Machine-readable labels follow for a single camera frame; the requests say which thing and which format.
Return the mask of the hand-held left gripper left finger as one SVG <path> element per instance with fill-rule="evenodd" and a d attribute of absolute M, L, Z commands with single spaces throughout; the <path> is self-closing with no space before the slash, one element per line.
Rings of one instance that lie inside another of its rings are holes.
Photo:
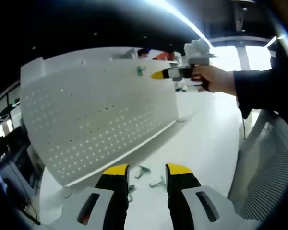
<path fill-rule="evenodd" d="M 106 169 L 95 187 L 69 198 L 51 230 L 122 230 L 129 207 L 129 165 Z"/>

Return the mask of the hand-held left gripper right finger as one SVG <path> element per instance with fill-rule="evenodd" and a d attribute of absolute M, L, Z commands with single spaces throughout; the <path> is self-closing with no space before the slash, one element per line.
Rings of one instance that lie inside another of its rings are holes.
<path fill-rule="evenodd" d="M 233 203 L 209 186 L 203 186 L 189 168 L 166 164 L 168 208 L 175 230 L 247 230 Z"/>

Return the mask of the person's right hand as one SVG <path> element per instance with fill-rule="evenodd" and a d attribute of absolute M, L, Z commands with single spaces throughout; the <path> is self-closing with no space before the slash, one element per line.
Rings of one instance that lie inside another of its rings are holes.
<path fill-rule="evenodd" d="M 214 66 L 197 66 L 193 68 L 192 81 L 201 83 L 198 92 L 223 92 L 236 96 L 233 72 Z"/>

